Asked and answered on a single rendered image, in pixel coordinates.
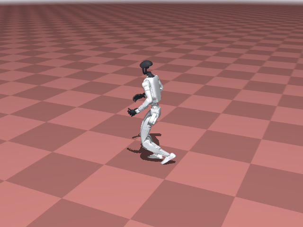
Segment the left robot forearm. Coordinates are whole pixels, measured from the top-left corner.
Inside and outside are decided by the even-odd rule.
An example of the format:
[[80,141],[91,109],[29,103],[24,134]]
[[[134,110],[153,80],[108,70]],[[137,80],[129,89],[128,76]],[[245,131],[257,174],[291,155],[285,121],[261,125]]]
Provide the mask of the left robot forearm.
[[144,103],[141,106],[139,106],[138,109],[135,110],[135,112],[136,113],[142,112],[145,108],[148,107],[149,102],[150,102],[149,99],[146,99]]

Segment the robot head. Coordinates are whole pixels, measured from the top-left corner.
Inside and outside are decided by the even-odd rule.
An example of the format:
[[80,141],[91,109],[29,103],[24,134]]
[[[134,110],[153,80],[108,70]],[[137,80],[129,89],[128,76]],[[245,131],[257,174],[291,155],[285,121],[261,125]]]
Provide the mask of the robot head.
[[[152,63],[151,61],[148,61],[148,60],[143,61],[143,62],[140,64],[140,67],[141,67],[142,70],[143,70],[143,74],[144,74],[144,75],[147,74],[147,76],[148,76],[149,78],[155,77],[150,71],[147,71],[147,69],[148,69],[150,66],[152,66],[152,65],[153,65],[153,63]],[[144,68],[145,68],[145,71],[144,71]]]

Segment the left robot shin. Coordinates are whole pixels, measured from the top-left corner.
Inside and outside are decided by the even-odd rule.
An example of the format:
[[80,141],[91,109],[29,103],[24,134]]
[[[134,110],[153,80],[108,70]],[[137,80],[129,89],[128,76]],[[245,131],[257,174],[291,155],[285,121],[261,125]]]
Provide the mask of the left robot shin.
[[[162,156],[165,156],[165,157],[169,157],[169,153],[164,151],[163,149],[161,149],[157,144],[155,144],[154,142],[151,142],[149,143],[148,141],[144,141],[143,142],[143,148],[148,150],[148,151],[151,151],[153,153],[156,153],[156,154],[160,154]],[[169,155],[169,156],[168,156]]]

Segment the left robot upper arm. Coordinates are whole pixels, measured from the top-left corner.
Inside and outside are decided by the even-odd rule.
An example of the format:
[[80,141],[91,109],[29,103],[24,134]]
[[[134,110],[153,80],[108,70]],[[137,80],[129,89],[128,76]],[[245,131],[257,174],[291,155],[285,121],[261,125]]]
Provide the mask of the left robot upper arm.
[[146,80],[142,83],[142,87],[145,91],[145,95],[147,96],[147,99],[149,99],[149,101],[150,101],[149,105],[151,105],[153,103],[150,86],[151,86],[151,84],[150,84],[149,80]]

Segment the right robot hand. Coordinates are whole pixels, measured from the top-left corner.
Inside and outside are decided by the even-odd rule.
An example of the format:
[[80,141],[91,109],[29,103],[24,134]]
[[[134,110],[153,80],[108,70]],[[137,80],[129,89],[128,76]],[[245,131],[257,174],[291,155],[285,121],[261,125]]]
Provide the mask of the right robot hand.
[[138,100],[138,99],[141,99],[141,98],[145,98],[145,93],[143,93],[143,94],[136,94],[134,97],[133,97],[133,101],[135,101],[136,102],[136,100]]

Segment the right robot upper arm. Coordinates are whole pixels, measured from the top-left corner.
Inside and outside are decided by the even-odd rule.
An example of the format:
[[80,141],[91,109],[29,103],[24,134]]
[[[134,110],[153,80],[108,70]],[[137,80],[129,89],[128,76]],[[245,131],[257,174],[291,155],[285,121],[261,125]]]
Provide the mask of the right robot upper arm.
[[159,81],[160,91],[163,91],[163,85],[162,85],[162,83],[160,82],[158,75],[156,75],[156,76],[157,76],[158,81]]

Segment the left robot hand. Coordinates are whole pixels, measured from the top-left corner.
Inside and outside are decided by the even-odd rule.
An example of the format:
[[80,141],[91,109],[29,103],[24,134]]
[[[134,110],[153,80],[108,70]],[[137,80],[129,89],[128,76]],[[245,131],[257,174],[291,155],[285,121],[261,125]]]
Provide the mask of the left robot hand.
[[[136,109],[138,109],[138,108],[135,108],[134,110],[133,110],[133,109],[131,110],[131,109],[128,108],[128,111],[127,111],[127,112],[129,112],[129,114],[130,114],[131,117],[132,117],[132,116],[134,116],[135,114],[137,114],[137,113],[135,112]],[[130,110],[130,111],[129,111],[129,110]]]

